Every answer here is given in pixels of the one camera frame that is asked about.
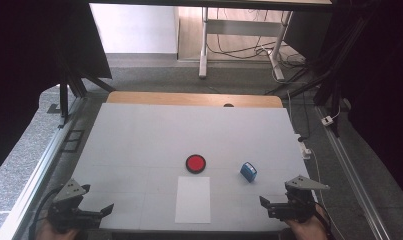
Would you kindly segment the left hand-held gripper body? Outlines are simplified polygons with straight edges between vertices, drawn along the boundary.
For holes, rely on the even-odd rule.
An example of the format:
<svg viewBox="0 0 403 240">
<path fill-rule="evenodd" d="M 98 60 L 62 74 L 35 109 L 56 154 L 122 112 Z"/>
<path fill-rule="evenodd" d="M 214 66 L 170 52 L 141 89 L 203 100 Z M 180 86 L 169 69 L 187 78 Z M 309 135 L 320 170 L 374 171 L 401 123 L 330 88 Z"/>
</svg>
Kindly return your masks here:
<svg viewBox="0 0 403 240">
<path fill-rule="evenodd" d="M 100 212 L 84 211 L 79 208 L 83 196 L 89 190 L 89 184 L 81 186 L 74 179 L 70 179 L 60 188 L 48 210 L 48 221 L 57 232 L 97 229 L 100 226 L 102 219 Z"/>
</svg>

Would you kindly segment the white paper sheet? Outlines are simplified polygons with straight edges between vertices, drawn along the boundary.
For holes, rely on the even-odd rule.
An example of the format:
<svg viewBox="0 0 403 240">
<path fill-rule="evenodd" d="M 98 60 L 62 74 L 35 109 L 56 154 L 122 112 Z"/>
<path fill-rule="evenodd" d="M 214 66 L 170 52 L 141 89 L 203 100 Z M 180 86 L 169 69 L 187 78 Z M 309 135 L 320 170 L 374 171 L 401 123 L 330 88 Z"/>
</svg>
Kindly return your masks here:
<svg viewBox="0 0 403 240">
<path fill-rule="evenodd" d="M 178 178 L 175 222 L 209 224 L 211 222 L 210 178 Z"/>
</svg>

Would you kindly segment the person's left hand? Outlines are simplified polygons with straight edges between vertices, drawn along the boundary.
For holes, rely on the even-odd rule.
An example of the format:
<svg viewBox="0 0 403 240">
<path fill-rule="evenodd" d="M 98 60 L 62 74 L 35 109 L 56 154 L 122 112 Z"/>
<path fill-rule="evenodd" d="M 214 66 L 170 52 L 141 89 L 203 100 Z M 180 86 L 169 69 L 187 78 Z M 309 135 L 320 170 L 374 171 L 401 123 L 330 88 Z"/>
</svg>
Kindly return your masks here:
<svg viewBox="0 0 403 240">
<path fill-rule="evenodd" d="M 75 240 L 78 233 L 79 230 L 77 229 L 68 230 L 66 233 L 59 233 L 49 221 L 44 220 L 36 232 L 35 240 Z"/>
</svg>

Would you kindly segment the white plug block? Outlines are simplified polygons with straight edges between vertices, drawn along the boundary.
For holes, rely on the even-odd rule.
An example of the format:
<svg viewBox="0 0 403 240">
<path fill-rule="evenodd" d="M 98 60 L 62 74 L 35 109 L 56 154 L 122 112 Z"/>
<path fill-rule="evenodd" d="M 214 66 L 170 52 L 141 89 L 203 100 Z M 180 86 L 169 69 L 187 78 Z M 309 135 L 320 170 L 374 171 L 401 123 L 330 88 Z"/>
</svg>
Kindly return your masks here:
<svg viewBox="0 0 403 240">
<path fill-rule="evenodd" d="M 304 160 L 309 160 L 311 158 L 312 152 L 309 148 L 306 147 L 306 145 L 304 143 L 305 138 L 302 137 L 300 134 L 296 134 L 296 139 L 299 143 L 299 148 L 300 148 L 302 158 Z"/>
</svg>

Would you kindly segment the blue stamp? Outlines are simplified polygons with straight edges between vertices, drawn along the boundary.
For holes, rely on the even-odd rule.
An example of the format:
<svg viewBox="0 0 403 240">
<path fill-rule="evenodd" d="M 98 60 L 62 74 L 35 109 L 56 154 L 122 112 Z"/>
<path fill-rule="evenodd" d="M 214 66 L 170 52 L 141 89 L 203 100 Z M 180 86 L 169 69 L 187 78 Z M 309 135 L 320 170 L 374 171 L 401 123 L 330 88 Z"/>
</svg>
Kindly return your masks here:
<svg viewBox="0 0 403 240">
<path fill-rule="evenodd" d="M 245 162 L 240 169 L 240 174 L 249 182 L 253 182 L 257 176 L 256 168 L 250 163 Z"/>
</svg>

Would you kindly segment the white table mat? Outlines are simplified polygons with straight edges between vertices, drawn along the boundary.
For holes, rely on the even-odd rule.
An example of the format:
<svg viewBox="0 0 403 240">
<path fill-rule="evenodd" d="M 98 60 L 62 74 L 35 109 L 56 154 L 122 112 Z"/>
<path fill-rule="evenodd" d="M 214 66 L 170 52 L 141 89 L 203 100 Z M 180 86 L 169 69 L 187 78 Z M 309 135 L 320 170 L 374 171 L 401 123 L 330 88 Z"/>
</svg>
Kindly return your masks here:
<svg viewBox="0 0 403 240">
<path fill-rule="evenodd" d="M 186 159 L 206 160 L 199 174 Z M 257 170 L 249 183 L 241 166 Z M 74 170 L 89 184 L 83 208 L 114 205 L 101 226 L 110 230 L 278 231 L 260 204 L 286 201 L 285 182 L 306 175 L 284 108 L 102 105 Z M 211 222 L 175 222 L 178 178 L 209 177 Z"/>
</svg>

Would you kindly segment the red round ink pad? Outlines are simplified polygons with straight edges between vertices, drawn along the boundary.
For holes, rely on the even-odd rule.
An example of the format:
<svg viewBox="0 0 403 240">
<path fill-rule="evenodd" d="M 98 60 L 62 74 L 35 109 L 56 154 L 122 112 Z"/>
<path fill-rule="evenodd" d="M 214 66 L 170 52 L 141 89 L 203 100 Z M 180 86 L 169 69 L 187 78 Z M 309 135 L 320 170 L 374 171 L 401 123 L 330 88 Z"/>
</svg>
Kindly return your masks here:
<svg viewBox="0 0 403 240">
<path fill-rule="evenodd" d="M 199 174 L 204 171 L 206 160 L 201 155 L 193 154 L 186 159 L 185 167 L 190 173 Z"/>
</svg>

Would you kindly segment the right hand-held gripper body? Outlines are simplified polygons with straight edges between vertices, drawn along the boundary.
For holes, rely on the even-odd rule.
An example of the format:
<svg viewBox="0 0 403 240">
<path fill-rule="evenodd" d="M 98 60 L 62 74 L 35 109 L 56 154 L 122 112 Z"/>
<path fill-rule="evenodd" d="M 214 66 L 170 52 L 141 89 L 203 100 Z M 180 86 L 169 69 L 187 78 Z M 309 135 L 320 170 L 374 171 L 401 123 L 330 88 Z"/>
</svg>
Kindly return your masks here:
<svg viewBox="0 0 403 240">
<path fill-rule="evenodd" d="M 310 219 L 316 211 L 313 190 L 329 190 L 328 185 L 297 176 L 285 182 L 286 203 L 268 203 L 268 216 L 284 220 L 297 220 L 301 223 Z"/>
</svg>

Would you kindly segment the white desk frame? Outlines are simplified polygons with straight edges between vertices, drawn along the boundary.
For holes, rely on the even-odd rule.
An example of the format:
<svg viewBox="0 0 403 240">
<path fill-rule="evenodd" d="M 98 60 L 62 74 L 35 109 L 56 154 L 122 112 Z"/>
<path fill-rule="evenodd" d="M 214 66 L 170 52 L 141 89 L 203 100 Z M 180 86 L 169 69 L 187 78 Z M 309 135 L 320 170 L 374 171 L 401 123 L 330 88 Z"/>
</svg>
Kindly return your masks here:
<svg viewBox="0 0 403 240">
<path fill-rule="evenodd" d="M 272 65 L 274 77 L 278 82 L 284 80 L 283 72 L 279 66 L 278 54 L 283 42 L 287 27 L 292 15 L 291 11 L 283 11 L 280 22 L 258 22 L 242 20 L 210 19 L 207 7 L 202 8 L 202 46 L 200 52 L 199 78 L 207 76 L 207 36 L 218 35 L 241 35 L 258 37 L 275 37 L 276 42 L 272 50 L 267 50 L 267 56 Z"/>
</svg>

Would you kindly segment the person's right hand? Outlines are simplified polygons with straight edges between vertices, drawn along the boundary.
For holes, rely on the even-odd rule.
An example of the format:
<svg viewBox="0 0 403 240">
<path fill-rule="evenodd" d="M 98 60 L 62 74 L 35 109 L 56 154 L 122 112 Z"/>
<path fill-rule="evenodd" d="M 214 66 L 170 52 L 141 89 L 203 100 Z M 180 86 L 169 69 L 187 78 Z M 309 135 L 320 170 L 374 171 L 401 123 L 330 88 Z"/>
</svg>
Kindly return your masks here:
<svg viewBox="0 0 403 240">
<path fill-rule="evenodd" d="M 288 228 L 279 233 L 279 240 L 328 240 L 326 227 L 316 217 L 312 216 L 304 223 L 286 220 Z"/>
</svg>

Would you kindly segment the aluminium rail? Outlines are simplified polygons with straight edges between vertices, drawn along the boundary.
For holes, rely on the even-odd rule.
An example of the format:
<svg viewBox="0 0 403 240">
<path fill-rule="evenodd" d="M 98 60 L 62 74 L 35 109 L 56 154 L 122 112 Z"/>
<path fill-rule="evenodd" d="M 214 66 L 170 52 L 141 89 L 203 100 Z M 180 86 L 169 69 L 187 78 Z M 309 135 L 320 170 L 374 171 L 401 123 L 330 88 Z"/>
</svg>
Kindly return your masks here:
<svg viewBox="0 0 403 240">
<path fill-rule="evenodd" d="M 369 228 L 375 238 L 375 240 L 391 240 L 388 230 L 382 221 L 378 210 L 370 198 L 363 182 L 360 179 L 354 165 L 351 162 L 346 149 L 339 137 L 336 137 L 334 133 L 323 124 L 320 126 L 324 129 L 329 143 L 333 149 L 334 155 L 338 159 L 340 168 L 344 173 L 345 181 L 350 185 L 357 205 L 360 208 L 361 216 L 365 219 Z"/>
<path fill-rule="evenodd" d="M 49 112 L 50 100 L 40 108 L 0 168 L 0 240 L 14 240 L 32 219 L 32 201 L 41 191 L 44 177 L 54 162 L 85 100 L 68 101 L 69 116 Z"/>
</svg>

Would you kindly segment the dark curtain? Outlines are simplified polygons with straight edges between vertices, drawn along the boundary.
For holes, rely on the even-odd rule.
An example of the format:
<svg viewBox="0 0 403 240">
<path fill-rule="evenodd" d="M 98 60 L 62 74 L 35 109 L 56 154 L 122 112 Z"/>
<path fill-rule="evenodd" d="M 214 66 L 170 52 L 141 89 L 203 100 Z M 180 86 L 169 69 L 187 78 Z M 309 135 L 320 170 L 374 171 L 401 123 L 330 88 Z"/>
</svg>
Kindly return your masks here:
<svg viewBox="0 0 403 240">
<path fill-rule="evenodd" d="M 403 0 L 375 2 L 337 76 L 349 121 L 403 191 Z"/>
<path fill-rule="evenodd" d="M 111 72 L 89 0 L 0 0 L 0 166 L 66 79 Z"/>
</svg>

